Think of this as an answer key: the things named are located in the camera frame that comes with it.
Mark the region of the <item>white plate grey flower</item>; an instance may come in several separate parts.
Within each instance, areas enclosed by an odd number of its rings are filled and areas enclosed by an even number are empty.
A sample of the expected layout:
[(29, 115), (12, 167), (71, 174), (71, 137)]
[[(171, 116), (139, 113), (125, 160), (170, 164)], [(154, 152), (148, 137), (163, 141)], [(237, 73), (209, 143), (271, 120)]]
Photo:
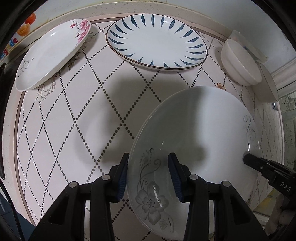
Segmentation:
[(244, 200), (250, 197), (258, 173), (243, 156), (260, 155), (259, 134), (247, 108), (225, 90), (198, 86), (173, 94), (148, 117), (132, 146), (127, 194), (135, 215), (154, 234), (182, 240), (189, 204), (176, 196), (170, 153), (192, 174), (229, 181)]

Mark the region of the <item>plain white bowl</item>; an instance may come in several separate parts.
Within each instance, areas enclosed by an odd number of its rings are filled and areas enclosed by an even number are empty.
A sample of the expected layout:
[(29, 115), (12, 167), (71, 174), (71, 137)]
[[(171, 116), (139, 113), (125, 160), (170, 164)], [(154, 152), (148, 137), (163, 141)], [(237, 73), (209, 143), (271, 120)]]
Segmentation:
[(220, 57), (225, 72), (236, 83), (251, 86), (262, 81), (259, 67), (254, 59), (233, 39), (225, 41)]

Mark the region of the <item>white plate pink blossoms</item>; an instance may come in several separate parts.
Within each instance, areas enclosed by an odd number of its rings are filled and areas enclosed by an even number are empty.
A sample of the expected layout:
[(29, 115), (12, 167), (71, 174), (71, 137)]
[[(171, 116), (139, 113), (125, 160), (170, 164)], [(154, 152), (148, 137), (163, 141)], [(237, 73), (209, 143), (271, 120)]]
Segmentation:
[(42, 36), (26, 53), (16, 72), (16, 90), (34, 89), (61, 69), (80, 49), (89, 34), (86, 19), (64, 22)]

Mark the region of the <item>white plate blue leaf rim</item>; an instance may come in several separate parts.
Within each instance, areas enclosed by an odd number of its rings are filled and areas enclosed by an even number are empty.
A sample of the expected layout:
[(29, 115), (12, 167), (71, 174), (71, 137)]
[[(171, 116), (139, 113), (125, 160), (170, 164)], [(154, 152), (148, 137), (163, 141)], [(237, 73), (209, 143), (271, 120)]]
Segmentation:
[(110, 48), (130, 63), (159, 70), (185, 70), (202, 64), (208, 48), (190, 26), (157, 14), (126, 16), (106, 33)]

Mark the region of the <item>patterned table mat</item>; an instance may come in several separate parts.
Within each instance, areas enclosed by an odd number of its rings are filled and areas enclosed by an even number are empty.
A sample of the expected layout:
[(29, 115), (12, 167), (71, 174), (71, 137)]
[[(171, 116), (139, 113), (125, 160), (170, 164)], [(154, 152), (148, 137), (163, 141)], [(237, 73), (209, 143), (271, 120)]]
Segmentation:
[(40, 87), (21, 94), (15, 150), (20, 191), (37, 224), (71, 181), (92, 182), (129, 152), (142, 124), (172, 94), (193, 86), (219, 87), (239, 99), (259, 131), (261, 155), (282, 160), (280, 112), (250, 87), (228, 79), (222, 42), (205, 34), (208, 58), (180, 72), (155, 72), (126, 62), (107, 45), (110, 22), (94, 24), (82, 48)]

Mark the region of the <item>white bowl thin dark rim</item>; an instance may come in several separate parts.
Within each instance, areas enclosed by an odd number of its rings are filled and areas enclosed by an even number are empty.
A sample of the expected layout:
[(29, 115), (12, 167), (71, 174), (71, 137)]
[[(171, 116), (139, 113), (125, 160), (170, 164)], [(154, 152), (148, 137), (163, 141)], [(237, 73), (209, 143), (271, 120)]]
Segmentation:
[(277, 102), (279, 100), (279, 95), (273, 77), (263, 64), (259, 64), (258, 67), (262, 80), (259, 84), (252, 87), (256, 97), (261, 102)]

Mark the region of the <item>colourful wall sticker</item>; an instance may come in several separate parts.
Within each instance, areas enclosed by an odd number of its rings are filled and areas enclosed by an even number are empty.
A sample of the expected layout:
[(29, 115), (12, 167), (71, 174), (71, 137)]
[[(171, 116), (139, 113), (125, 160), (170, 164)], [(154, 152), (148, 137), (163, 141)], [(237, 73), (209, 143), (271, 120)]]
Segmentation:
[(33, 24), (36, 21), (36, 14), (32, 13), (25, 22), (18, 28), (17, 32), (10, 39), (4, 51), (1, 53), (1, 61), (22, 41), (24, 37), (33, 31)]

